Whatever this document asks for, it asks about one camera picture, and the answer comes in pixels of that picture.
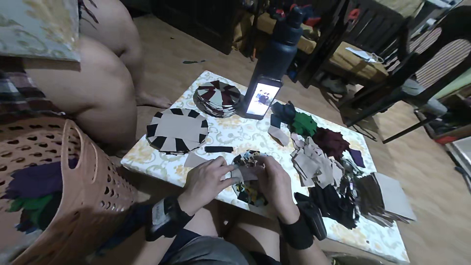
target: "floral tablecloth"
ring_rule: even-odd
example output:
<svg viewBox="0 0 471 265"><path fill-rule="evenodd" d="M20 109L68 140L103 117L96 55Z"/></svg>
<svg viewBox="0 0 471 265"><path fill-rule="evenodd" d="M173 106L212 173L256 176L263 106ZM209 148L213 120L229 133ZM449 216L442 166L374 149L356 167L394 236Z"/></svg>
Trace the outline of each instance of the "floral tablecloth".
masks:
<svg viewBox="0 0 471 265"><path fill-rule="evenodd" d="M275 142L275 140L273 140L267 133L268 128L270 127L271 110L268 110L263 120L258 121L241 118L237 115L233 115L228 118L215 118L201 113L201 111L195 106L195 103L193 102L193 94L195 93L196 88L203 83L214 80L220 80L230 85L234 85L242 94L245 94L247 91L247 88L240 84L232 82L231 80L212 72L204 71L172 105L172 108L194 109L207 117L209 135L206 138L206 145L232 146L234 147L234 152L230 154L206 153L204 148L199 148L195 151L196 154L205 159L213 159L217 156L223 156L227 163L230 164L235 156L244 153L246 150L259 150L260 152L273 156L288 172L291 176L291 187L293 192L300 192L308 195L307 188L301 187L299 175L294 169L291 161L290 154L294 151L292 141L290 141L288 146L283 147ZM329 128L335 132L341 132L344 139L350 143L350 147L352 149L361 151L363 161L366 166L366 169L364 170L365 173L376 172L376 168L374 167L373 160L368 151L363 135L319 118L302 109L296 108L296 111L311 115L320 127ZM282 124L281 130L289 135L289 131L285 124ZM129 153L124 156L121 160L121 164L130 170L147 174L183 187L185 185L186 175L191 169L183 166L187 156L188 154L178 156L165 155L164 153L150 147L146 140L146 136L144 135L129 151ZM255 207L238 200L232 187L228 187L223 190L216 199L269 218L274 218L274 214L270 207ZM324 223L327 229L327 237L332 240L377 254L391 261L400 263L409 262L404 243L395 223L391 228L384 228L374 222L360 217L359 223L357 224L358 227L353 230L348 230L343 225L330 218L324 218Z"/></svg>

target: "laundry basket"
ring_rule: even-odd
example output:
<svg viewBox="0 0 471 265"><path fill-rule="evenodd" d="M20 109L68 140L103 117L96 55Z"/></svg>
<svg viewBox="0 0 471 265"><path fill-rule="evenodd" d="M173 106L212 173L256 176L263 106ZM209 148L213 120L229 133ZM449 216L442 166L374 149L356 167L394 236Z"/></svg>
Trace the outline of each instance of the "laundry basket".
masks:
<svg viewBox="0 0 471 265"><path fill-rule="evenodd" d="M74 169L68 159L78 158ZM28 166L61 161L60 206L47 229L14 265L67 264L93 252L124 220L136 189L121 178L109 157L71 120L42 117L0 126L0 196L11 173ZM24 236L15 228L20 213L6 212L0 199L0 249Z"/></svg>

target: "black water bottle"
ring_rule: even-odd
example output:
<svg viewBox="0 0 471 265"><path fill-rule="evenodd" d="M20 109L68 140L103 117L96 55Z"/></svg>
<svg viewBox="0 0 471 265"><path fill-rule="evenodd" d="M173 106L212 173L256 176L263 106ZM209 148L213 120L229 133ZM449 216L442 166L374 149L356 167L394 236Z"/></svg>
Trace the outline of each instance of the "black water bottle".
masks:
<svg viewBox="0 0 471 265"><path fill-rule="evenodd" d="M294 7L286 19L276 22L271 40L257 61L248 91L255 88L257 78L260 75L281 80L283 75L286 74L298 51L298 42L302 36L302 20L303 13L301 9Z"/></svg>

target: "wooden cabinet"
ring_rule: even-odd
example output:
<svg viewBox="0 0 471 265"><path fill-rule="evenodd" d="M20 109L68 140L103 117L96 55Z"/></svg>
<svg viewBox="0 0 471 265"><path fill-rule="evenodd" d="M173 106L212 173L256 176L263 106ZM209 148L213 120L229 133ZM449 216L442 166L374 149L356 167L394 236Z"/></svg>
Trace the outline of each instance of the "wooden cabinet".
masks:
<svg viewBox="0 0 471 265"><path fill-rule="evenodd" d="M152 13L175 28L229 54L241 5L237 0L150 0Z"/></svg>

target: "beige floor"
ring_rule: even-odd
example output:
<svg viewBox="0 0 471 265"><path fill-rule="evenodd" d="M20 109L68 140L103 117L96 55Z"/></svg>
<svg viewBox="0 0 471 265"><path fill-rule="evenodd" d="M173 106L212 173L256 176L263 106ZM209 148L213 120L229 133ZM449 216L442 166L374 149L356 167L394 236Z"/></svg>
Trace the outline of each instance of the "beige floor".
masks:
<svg viewBox="0 0 471 265"><path fill-rule="evenodd" d="M255 63L238 51L222 54L153 16L135 19L143 42L146 61L145 86L172 101L185 91L204 70L247 85ZM200 61L182 64L184 60ZM337 124L343 124L337 109L319 89L303 88L285 78L278 98L290 100L299 108ZM139 107L138 134L155 108ZM369 127L376 127L387 138L414 124L417 119L407 104L396 104L379 114ZM401 181L418 221L399 224L412 264L471 263L471 195L454 163L445 151L421 128L387 145L366 139L379 172ZM337 242L324 242L325 249L343 249Z"/></svg>

